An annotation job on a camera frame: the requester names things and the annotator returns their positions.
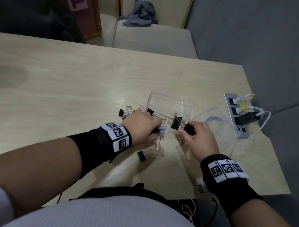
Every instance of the black power adapter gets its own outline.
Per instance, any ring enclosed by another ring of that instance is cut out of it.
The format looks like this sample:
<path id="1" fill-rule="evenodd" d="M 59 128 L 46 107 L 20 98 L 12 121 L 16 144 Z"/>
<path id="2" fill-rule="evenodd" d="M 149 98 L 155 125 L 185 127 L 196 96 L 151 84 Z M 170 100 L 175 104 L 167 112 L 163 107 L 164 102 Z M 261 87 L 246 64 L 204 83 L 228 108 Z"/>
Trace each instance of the black power adapter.
<path id="1" fill-rule="evenodd" d="M 256 116 L 259 112 L 248 112 L 239 117 L 235 117 L 236 125 L 248 125 L 252 122 L 259 121 L 260 116 Z"/>

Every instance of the power strip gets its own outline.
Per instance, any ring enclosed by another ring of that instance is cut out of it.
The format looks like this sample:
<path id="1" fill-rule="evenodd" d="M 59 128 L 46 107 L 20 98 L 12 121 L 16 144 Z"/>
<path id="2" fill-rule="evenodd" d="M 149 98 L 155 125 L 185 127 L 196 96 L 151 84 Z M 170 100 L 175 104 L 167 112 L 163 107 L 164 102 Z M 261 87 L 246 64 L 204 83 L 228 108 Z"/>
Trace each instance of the power strip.
<path id="1" fill-rule="evenodd" d="M 237 125 L 235 118 L 240 116 L 240 114 L 237 114 L 236 108 L 239 108 L 239 104 L 234 104 L 233 99 L 237 98 L 238 96 L 236 94 L 231 93 L 224 93 L 225 102 L 228 108 L 229 117 L 231 118 L 231 121 L 237 126 L 237 129 L 241 132 L 239 139 L 247 139 L 250 135 L 247 129 L 246 125 Z"/>

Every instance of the black wristband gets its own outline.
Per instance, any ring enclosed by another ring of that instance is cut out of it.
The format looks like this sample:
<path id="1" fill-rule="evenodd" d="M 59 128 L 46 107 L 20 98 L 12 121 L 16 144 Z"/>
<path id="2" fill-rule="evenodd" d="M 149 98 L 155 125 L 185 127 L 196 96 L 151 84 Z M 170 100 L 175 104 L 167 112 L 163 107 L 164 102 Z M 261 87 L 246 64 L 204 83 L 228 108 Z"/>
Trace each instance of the black wristband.
<path id="1" fill-rule="evenodd" d="M 218 197 L 227 217 L 251 199 L 263 200 L 248 185 L 246 178 L 238 176 L 244 176 L 243 169 L 232 165 L 234 161 L 229 160 L 231 159 L 223 154 L 215 154 L 206 157 L 200 164 L 207 189 Z"/>
<path id="2" fill-rule="evenodd" d="M 119 129 L 120 127 L 125 129 L 127 135 L 115 140 L 112 140 L 108 131 L 102 127 L 93 129 L 89 132 L 68 136 L 76 143 L 80 151 L 82 160 L 82 173 L 80 179 L 103 162 L 108 160 L 112 162 L 118 154 L 131 146 L 132 137 L 126 127 L 118 125 L 114 130 Z M 114 146 L 115 144 L 117 145 L 117 143 L 119 143 L 119 147 L 116 150 Z"/>

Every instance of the clear plastic box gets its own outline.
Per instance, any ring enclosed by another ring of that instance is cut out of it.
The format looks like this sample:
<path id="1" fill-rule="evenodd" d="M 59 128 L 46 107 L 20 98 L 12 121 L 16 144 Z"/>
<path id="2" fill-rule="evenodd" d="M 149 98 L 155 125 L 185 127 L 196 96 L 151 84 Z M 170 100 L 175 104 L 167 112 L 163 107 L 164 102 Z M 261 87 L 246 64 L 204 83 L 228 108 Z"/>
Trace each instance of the clear plastic box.
<path id="1" fill-rule="evenodd" d="M 193 121 L 205 122 L 214 134 L 219 150 L 232 144 L 241 132 L 228 120 L 218 107 L 212 107 L 196 116 Z"/>
<path id="2" fill-rule="evenodd" d="M 143 104 L 143 111 L 148 108 L 154 111 L 154 115 L 159 117 L 160 114 L 165 116 L 165 119 L 173 122 L 174 114 L 178 114 L 179 117 L 183 117 L 182 121 L 187 121 L 187 96 L 179 94 L 167 93 L 167 95 L 152 92 L 149 94 L 148 99 Z M 167 128 L 167 132 L 178 133 L 177 130 L 171 128 L 171 123 L 165 121 L 164 126 Z"/>

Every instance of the light wood tabletop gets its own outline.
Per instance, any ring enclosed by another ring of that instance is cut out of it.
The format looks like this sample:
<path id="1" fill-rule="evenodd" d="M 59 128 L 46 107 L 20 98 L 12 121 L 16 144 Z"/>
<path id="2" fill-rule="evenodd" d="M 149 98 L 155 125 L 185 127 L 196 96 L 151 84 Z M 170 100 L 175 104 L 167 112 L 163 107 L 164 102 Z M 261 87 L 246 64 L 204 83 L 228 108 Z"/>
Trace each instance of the light wood tabletop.
<path id="1" fill-rule="evenodd" d="M 0 33 L 0 153 L 29 144 L 120 122 L 119 109 L 137 109 L 152 90 L 188 96 L 194 113 L 218 106 L 227 116 L 224 93 L 251 93 L 242 66 Z M 259 129 L 249 125 L 250 133 Z M 222 153 L 235 156 L 244 139 Z M 199 196 L 200 164 L 168 133 L 163 157 L 140 163 L 137 151 L 121 153 L 87 174 L 61 196 L 76 198 L 94 187 L 145 188 L 167 199 Z M 270 140 L 257 133 L 238 161 L 261 195 L 290 190 Z"/>

